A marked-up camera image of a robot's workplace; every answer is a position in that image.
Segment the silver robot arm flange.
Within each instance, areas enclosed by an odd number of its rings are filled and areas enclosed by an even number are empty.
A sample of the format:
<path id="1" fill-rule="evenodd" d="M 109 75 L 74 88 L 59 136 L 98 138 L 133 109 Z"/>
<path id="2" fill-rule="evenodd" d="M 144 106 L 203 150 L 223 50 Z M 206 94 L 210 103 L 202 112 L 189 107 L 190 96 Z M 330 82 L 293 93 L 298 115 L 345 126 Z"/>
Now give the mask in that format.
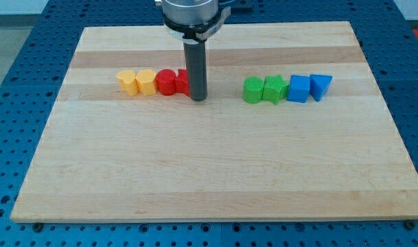
<path id="1" fill-rule="evenodd" d="M 204 43 L 231 15 L 230 6 L 218 0 L 155 0 L 161 8 L 166 32 L 188 45 Z"/>

